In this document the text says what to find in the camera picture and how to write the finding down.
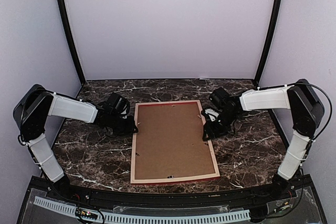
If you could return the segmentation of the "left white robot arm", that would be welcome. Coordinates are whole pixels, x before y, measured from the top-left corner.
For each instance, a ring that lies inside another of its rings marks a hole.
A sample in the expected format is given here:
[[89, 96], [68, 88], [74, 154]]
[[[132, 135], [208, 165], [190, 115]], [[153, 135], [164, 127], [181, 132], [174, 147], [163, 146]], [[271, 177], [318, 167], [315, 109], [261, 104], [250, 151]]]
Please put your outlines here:
[[28, 148], [35, 164], [51, 184], [54, 193], [63, 201], [74, 197], [68, 176], [59, 164], [47, 138], [50, 118], [76, 120], [100, 128], [111, 129], [113, 135], [132, 135], [138, 132], [135, 119], [130, 115], [130, 102], [117, 93], [95, 104], [65, 94], [47, 90], [41, 84], [33, 85], [13, 109], [18, 127], [18, 141]]

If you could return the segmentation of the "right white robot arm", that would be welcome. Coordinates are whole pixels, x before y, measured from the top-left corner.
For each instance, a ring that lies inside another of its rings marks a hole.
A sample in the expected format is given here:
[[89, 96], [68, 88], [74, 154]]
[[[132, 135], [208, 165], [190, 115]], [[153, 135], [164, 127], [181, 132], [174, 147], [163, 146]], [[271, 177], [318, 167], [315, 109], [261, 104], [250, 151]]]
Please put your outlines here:
[[310, 149], [319, 135], [326, 129], [321, 126], [325, 106], [319, 95], [324, 95], [329, 104], [328, 125], [333, 106], [327, 93], [307, 79], [271, 87], [257, 87], [242, 93], [229, 94], [224, 88], [214, 90], [209, 100], [212, 106], [201, 112], [205, 118], [203, 140], [224, 136], [233, 129], [234, 121], [245, 112], [257, 110], [287, 110], [292, 122], [292, 137], [285, 156], [272, 178], [268, 195], [280, 199], [288, 191], [288, 184], [306, 161]]

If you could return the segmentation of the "black front table rail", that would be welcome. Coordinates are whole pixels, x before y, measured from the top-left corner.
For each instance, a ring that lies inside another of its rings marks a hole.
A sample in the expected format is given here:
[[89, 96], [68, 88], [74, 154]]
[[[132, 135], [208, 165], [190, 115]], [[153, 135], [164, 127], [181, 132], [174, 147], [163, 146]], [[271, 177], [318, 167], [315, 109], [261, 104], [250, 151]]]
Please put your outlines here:
[[20, 214], [23, 215], [28, 206], [33, 203], [33, 189], [51, 199], [103, 209], [112, 209], [116, 206], [173, 209], [228, 205], [231, 208], [252, 209], [257, 215], [264, 216], [270, 210], [267, 207], [268, 203], [284, 200], [289, 201], [300, 209], [307, 208], [311, 211], [320, 211], [320, 199], [310, 175], [306, 175], [303, 178], [296, 177], [290, 182], [288, 188], [281, 193], [279, 198], [274, 198], [270, 195], [272, 188], [273, 186], [268, 184], [245, 189], [205, 193], [145, 194], [69, 185], [70, 198], [66, 198], [65, 196], [60, 196], [58, 191], [54, 191], [47, 180], [33, 176], [26, 190]]

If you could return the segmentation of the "left black corner post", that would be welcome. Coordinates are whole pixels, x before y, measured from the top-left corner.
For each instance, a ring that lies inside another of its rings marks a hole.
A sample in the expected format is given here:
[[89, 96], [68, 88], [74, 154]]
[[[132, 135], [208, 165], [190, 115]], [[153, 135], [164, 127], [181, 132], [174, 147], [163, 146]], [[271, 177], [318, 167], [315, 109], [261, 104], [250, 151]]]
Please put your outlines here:
[[72, 58], [72, 62], [75, 67], [76, 74], [77, 74], [80, 84], [84, 85], [86, 83], [86, 79], [85, 79], [85, 75], [84, 75], [84, 72], [83, 72], [83, 69], [82, 69], [82, 66], [79, 60], [79, 56], [76, 50], [75, 41], [72, 35], [70, 22], [69, 22], [69, 18], [67, 14], [66, 3], [65, 3], [65, 0], [57, 0], [57, 3], [58, 3], [58, 8], [59, 8], [63, 30], [65, 33], [70, 55]]

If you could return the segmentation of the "black corner post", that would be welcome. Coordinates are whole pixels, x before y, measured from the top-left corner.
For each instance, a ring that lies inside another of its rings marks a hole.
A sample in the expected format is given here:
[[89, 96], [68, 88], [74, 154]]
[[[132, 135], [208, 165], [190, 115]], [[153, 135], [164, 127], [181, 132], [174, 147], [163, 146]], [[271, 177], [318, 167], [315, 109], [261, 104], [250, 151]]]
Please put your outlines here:
[[260, 83], [265, 66], [266, 66], [266, 62], [267, 62], [269, 52], [271, 49], [272, 40], [273, 40], [275, 30], [276, 30], [276, 24], [278, 20], [279, 11], [280, 11], [280, 5], [281, 5], [281, 0], [274, 0], [273, 5], [272, 5], [271, 15], [270, 15], [269, 26], [268, 26], [268, 30], [267, 30], [267, 34], [265, 38], [265, 43], [263, 46], [263, 50], [261, 52], [260, 61], [257, 67], [255, 77], [254, 77], [254, 83], [256, 85]]
[[72, 62], [75, 67], [76, 74], [77, 74], [80, 84], [84, 85], [86, 83], [86, 79], [85, 79], [85, 75], [84, 75], [84, 72], [83, 72], [83, 69], [82, 69], [82, 66], [79, 60], [79, 56], [76, 50], [75, 41], [72, 35], [70, 22], [69, 22], [69, 18], [67, 14], [66, 3], [65, 3], [65, 0], [57, 0], [57, 3], [58, 3], [58, 8], [59, 8], [63, 30], [65, 33], [70, 55], [72, 58]]

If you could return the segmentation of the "right black corner post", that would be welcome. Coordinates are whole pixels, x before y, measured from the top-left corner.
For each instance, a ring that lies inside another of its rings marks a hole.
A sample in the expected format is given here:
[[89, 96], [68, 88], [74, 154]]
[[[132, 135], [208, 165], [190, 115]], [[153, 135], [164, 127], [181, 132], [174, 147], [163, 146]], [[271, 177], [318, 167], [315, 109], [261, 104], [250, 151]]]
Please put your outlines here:
[[254, 77], [254, 83], [256, 85], [260, 83], [265, 66], [266, 66], [266, 62], [267, 62], [269, 52], [271, 49], [272, 40], [273, 40], [275, 30], [276, 30], [276, 24], [278, 20], [279, 11], [280, 11], [280, 5], [281, 5], [281, 0], [274, 0], [273, 5], [272, 5], [271, 15], [270, 15], [269, 26], [268, 26], [268, 30], [267, 30], [267, 34], [265, 38], [265, 43], [263, 46], [263, 50], [261, 52], [260, 61], [257, 67], [255, 77]]

